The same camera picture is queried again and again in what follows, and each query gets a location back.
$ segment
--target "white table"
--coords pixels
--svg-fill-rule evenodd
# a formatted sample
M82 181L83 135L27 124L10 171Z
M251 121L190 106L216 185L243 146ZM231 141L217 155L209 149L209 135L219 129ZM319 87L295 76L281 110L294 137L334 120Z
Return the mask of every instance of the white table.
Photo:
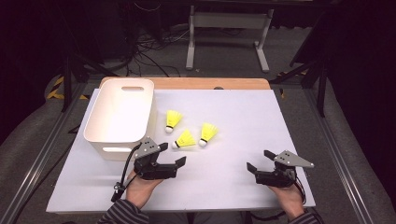
M83 130L99 90L95 90L77 139L71 148L47 212L105 212L111 205L113 186L120 181L123 161L105 161L83 137ZM160 154L159 163L174 163L187 156L177 178L163 181L144 211L257 210L279 207L276 196L255 183L247 162L271 172L274 162L263 156L296 153L273 91L264 90L156 90L158 143L175 141L187 128L197 140L203 122L219 127L205 148L198 145ZM184 117L172 134L165 134L165 112L175 109ZM315 206L302 168L297 168L306 192L305 206Z

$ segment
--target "shuttlecock cork base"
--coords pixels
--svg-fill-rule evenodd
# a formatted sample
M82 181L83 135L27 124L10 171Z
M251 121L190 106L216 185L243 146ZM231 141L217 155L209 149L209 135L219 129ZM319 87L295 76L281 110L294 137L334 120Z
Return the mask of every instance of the shuttlecock cork base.
M168 110L166 112L166 127L165 132L171 133L178 122L181 120L183 116L177 112L176 110Z
M172 148L177 149L180 147L188 147L188 146L193 146L195 145L195 140L192 137L191 133L189 130L185 130L181 136L172 143Z
M201 139L198 142L200 147L205 147L207 142L218 133L219 129L213 124L204 123L201 131Z

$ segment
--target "sleeve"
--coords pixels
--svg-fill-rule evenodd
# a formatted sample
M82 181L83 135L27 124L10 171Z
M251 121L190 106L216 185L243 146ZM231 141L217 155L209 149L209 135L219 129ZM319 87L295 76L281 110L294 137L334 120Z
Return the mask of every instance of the sleeve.
M304 213L299 217L295 218L289 224L320 224L319 220L312 213Z
M127 200L117 200L96 224L148 224L149 217Z

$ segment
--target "yellow object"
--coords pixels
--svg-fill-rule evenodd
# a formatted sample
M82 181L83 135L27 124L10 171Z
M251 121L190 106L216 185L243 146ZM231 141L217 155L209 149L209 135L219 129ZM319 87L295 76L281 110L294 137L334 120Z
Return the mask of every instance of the yellow object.
M213 124L204 123L201 132L201 139L199 140L199 146L205 147L207 142L218 133L219 129Z
M176 110L168 110L166 112L165 131L167 133L171 133L182 117L183 116L180 113L178 113Z
M190 131L186 129L181 136L172 144L173 148L187 147L195 145L195 140Z

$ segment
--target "human hand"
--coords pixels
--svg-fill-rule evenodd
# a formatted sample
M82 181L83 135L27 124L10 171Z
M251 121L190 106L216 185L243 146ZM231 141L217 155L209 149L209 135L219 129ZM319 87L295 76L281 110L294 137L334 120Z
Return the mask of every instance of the human hand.
M136 173L132 171L128 175L128 179L133 178L135 175ZM141 209L149 200L152 191L154 191L155 187L161 184L161 182L163 182L163 179L145 180L137 175L126 189L125 199Z
M291 185L288 188L277 188L271 186L268 186L268 188L275 193L280 206L286 212L289 221L294 220L304 213L303 198L301 192L295 185Z

